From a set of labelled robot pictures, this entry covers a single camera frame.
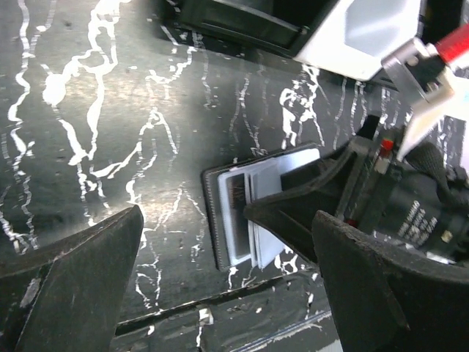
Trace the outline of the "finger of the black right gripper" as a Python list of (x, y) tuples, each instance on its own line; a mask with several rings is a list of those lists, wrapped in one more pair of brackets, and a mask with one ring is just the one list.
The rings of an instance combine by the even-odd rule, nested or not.
[(315, 263), (313, 219), (318, 210), (333, 215), (339, 200), (339, 193), (332, 190), (288, 190), (246, 205), (244, 216), (269, 230), (304, 260)]

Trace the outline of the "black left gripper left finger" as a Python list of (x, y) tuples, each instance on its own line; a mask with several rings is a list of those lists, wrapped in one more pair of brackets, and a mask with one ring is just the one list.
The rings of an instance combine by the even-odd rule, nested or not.
[(140, 207), (24, 255), (1, 253), (2, 351), (109, 351), (139, 250)]

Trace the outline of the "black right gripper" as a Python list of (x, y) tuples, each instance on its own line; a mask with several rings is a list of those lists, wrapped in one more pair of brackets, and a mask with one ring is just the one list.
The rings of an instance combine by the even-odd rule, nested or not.
[(402, 160), (403, 128), (380, 128), (369, 115), (354, 137), (323, 157), (281, 176), (282, 191), (311, 187), (342, 193), (338, 219), (378, 232), (451, 263), (468, 263), (468, 174), (445, 165), (424, 140)]

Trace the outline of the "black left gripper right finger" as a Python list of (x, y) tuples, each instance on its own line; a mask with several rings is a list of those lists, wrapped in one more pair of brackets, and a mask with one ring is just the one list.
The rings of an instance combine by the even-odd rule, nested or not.
[(467, 351), (468, 269), (319, 211), (314, 249), (344, 351)]

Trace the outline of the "black credit card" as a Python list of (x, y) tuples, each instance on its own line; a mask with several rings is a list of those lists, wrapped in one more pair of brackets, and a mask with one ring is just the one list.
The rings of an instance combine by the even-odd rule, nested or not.
[(243, 215), (246, 206), (245, 174), (226, 174), (220, 179), (224, 215), (224, 229), (232, 265), (251, 257), (248, 220)]

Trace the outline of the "black leather card holder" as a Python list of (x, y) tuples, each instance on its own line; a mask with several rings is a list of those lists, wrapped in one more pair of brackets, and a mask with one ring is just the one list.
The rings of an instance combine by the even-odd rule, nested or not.
[(286, 190), (281, 181), (283, 175), (319, 158), (320, 151), (312, 144), (305, 144), (203, 171), (204, 201), (219, 271), (244, 262), (262, 270), (280, 255), (284, 243), (269, 230), (248, 220), (244, 208)]

